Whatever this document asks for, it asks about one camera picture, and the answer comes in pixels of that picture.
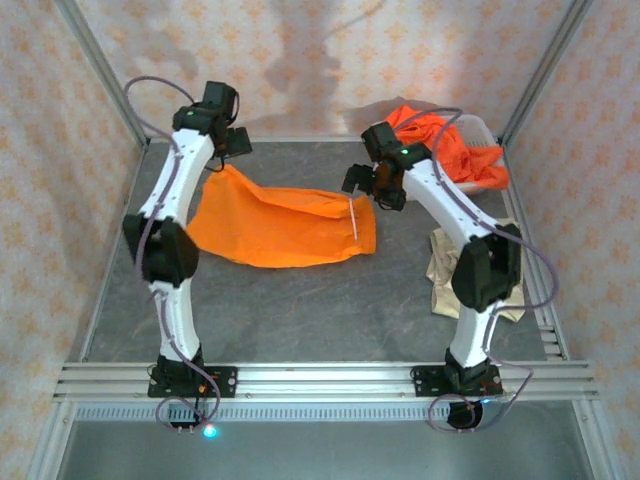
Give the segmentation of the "white perforated plastic basket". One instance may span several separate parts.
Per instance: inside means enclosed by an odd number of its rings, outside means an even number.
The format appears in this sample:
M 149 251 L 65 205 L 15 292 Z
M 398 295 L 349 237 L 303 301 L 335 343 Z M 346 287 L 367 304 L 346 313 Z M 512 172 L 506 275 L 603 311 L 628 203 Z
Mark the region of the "white perforated plastic basket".
M 453 131 L 457 133 L 457 144 L 463 155 L 457 155 L 445 170 L 456 186 L 467 195 L 477 195 L 487 190 L 505 190 L 509 184 L 509 174 L 504 152 L 485 122 L 476 115 L 463 114 L 447 133 Z

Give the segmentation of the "beige shorts with drawstring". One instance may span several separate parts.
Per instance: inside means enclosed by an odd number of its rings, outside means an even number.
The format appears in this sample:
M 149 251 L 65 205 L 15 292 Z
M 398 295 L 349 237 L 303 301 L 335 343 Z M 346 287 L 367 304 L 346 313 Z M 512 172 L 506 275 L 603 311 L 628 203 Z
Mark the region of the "beige shorts with drawstring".
M 433 230 L 429 238 L 432 255 L 425 276 L 432 282 L 432 312 L 457 320 L 461 304 L 454 294 L 451 279 L 460 254 L 443 228 Z M 521 276 L 506 305 L 523 305 L 524 300 L 524 277 Z M 524 311 L 509 309 L 501 312 L 500 316 L 517 323 L 524 316 Z

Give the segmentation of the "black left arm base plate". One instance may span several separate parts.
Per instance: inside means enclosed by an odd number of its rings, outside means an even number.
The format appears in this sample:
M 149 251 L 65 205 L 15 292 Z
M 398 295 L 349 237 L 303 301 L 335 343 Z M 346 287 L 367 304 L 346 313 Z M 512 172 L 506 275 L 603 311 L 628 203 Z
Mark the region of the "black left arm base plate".
M 233 366 L 205 366 L 204 371 L 216 383 L 222 398 L 234 398 L 238 369 Z M 150 398 L 167 398 L 177 396 L 184 398 L 214 398 L 214 387 L 200 373 L 185 364 L 178 364 L 176 369 L 162 369 L 152 365 L 148 369 L 149 384 L 147 396 Z

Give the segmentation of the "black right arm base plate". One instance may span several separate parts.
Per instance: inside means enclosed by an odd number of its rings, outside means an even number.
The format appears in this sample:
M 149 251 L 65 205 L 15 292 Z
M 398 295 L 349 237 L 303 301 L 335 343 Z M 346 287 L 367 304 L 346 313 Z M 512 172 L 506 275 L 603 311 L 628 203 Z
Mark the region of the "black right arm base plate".
M 459 369 L 453 364 L 418 365 L 410 371 L 418 397 L 437 397 L 445 394 L 464 396 L 499 396 L 504 393 L 499 370 L 495 365 Z

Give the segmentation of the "aluminium table side rail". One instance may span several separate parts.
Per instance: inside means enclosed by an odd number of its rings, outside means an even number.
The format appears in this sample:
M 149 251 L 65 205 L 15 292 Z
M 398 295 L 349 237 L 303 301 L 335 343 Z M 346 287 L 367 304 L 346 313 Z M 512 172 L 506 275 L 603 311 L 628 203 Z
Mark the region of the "aluminium table side rail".
M 105 267 L 105 272 L 104 275 L 102 277 L 101 280 L 101 284 L 100 284 L 100 288 L 98 291 L 98 295 L 97 295 L 97 299 L 96 299 L 96 303 L 91 311 L 91 315 L 89 317 L 89 322 L 88 325 L 86 327 L 85 330 L 85 334 L 83 336 L 83 340 L 82 340 L 82 344 L 79 350 L 79 353 L 77 355 L 77 359 L 81 362 L 81 363 L 85 363 L 88 361 L 88 357 L 90 354 L 90 350 L 91 350 L 91 346 L 93 343 L 93 338 L 95 335 L 95 330 L 96 327 L 98 325 L 99 322 L 99 317 L 100 317 L 100 312 L 102 310 L 102 305 L 104 303 L 105 300 L 105 296 L 106 296 L 106 292 L 108 290 L 108 286 L 109 286 L 109 280 L 110 280 L 110 275 L 111 275 L 111 271 L 113 268 L 113 264 L 115 262 L 115 259 L 117 257 L 117 253 L 118 253 L 118 249 L 119 249 L 119 244 L 120 244 L 120 240 L 121 240 L 121 235 L 122 235 L 122 221 L 125 217 L 125 215 L 128 213 L 129 211 L 129 207 L 131 205 L 131 198 L 133 196 L 133 193 L 135 191 L 135 186 L 136 186 L 136 182 L 137 182 L 137 178 L 139 176 L 139 172 L 140 169 L 144 163 L 144 159 L 145 156 L 149 150 L 149 146 L 150 146 L 151 141 L 147 140 L 146 143 L 142 146 L 137 164 L 134 168 L 132 177 L 131 177 L 131 183 L 130 186 L 126 192 L 126 195 L 124 197 L 123 200 L 123 209 L 121 211 L 120 217 L 118 218 L 118 221 L 116 223 L 116 231 L 115 231 L 115 236 L 114 236 L 114 242 L 112 244 L 108 259 L 107 259 L 107 263 L 106 263 L 106 267 Z
M 509 162 L 507 148 L 504 148 L 503 163 L 510 176 L 509 186 L 502 193 L 506 211 L 519 224 L 523 239 L 537 250 L 542 251 L 542 247 L 538 245 L 533 233 L 532 224 L 525 212 L 514 168 Z M 546 359 L 551 361 L 569 360 L 570 354 L 562 332 L 557 309 L 554 301 L 550 300 L 554 287 L 552 275 L 545 261 L 528 248 L 523 250 L 523 276 L 524 296 L 527 301 L 537 304 L 548 300 L 545 306 L 526 313 L 527 316 L 533 315 L 535 317 Z

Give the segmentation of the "light orange shorts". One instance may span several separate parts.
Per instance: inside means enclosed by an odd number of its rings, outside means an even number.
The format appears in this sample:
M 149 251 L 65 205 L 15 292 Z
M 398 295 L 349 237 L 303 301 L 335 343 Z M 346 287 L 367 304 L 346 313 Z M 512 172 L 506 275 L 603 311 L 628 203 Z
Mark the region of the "light orange shorts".
M 368 198 L 260 186 L 232 166 L 207 178 L 187 233 L 204 252 L 259 268 L 339 263 L 377 246 Z

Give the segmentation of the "black connector with status light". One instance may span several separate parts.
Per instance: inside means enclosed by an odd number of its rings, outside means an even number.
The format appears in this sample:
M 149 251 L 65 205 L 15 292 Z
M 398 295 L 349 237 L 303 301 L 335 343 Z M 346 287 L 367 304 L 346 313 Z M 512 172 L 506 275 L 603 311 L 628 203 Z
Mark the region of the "black connector with status light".
M 174 428 L 179 434 L 189 433 L 196 434 L 199 433 L 205 439 L 214 439 L 218 436 L 218 429 L 212 423 L 201 422 L 197 423 L 194 421 L 191 422 L 171 422 L 170 426 Z

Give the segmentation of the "grey sheet metal panel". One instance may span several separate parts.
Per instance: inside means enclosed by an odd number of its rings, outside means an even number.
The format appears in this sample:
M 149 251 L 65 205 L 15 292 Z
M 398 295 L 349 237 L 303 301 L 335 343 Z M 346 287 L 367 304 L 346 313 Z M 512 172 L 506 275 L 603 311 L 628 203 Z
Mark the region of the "grey sheet metal panel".
M 484 432 L 423 422 L 220 423 L 211 438 L 153 423 L 79 422 L 58 480 L 593 480 L 582 447 L 531 413 Z

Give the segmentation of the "aluminium frame post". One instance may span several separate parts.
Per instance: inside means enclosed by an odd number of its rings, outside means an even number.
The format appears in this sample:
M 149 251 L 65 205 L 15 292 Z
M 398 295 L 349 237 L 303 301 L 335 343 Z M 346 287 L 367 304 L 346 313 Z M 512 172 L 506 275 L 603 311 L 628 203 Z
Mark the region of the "aluminium frame post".
M 141 147 L 148 145 L 148 137 L 125 98 L 123 88 L 118 81 L 98 40 L 91 30 L 76 0 L 53 0 L 71 33 L 80 45 L 86 59 L 98 76 L 110 100 L 116 107 L 121 119 Z
M 571 0 L 514 112 L 498 137 L 501 146 L 508 147 L 514 141 L 593 2 L 594 0 Z

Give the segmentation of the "aluminium mounting rail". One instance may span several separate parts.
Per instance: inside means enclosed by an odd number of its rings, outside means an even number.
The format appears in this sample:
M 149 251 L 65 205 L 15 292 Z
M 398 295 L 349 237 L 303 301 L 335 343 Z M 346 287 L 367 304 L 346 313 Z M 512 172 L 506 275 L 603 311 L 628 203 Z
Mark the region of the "aluminium mounting rail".
M 409 402 L 418 397 L 406 362 L 238 363 L 238 402 Z M 67 363 L 57 401 L 146 401 L 145 363 Z M 498 368 L 504 399 L 595 400 L 599 387 L 586 361 L 517 362 Z

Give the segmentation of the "short aluminium frame leg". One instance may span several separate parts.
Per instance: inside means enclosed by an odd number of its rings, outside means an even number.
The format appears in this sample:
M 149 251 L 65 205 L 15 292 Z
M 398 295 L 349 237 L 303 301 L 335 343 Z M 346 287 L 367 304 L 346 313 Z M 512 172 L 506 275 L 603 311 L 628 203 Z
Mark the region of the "short aluminium frame leg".
M 56 480 L 75 420 L 77 404 L 55 403 L 46 417 L 26 480 Z
M 594 480 L 626 480 L 603 403 L 575 400 L 573 409 Z

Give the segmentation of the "red-orange shorts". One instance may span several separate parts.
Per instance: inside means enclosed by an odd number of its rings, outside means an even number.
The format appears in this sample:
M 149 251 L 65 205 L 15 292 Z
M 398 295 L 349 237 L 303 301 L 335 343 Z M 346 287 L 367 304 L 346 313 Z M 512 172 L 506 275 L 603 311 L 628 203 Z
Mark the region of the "red-orange shorts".
M 435 150 L 441 167 L 461 190 L 507 189 L 510 177 L 503 149 L 484 120 L 463 114 L 446 126 L 449 119 L 443 113 L 422 115 L 408 105 L 397 107 L 385 117 L 403 144 L 421 142 Z

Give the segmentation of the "thin aluminium table edge rail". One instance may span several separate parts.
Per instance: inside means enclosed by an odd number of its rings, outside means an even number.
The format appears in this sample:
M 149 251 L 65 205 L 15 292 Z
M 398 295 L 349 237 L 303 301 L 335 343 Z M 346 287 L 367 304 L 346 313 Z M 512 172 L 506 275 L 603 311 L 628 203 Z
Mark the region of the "thin aluminium table edge rail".
M 359 135 L 356 136 L 257 136 L 249 134 L 254 143 L 362 143 Z M 147 144 L 167 143 L 168 140 L 161 137 L 150 137 Z

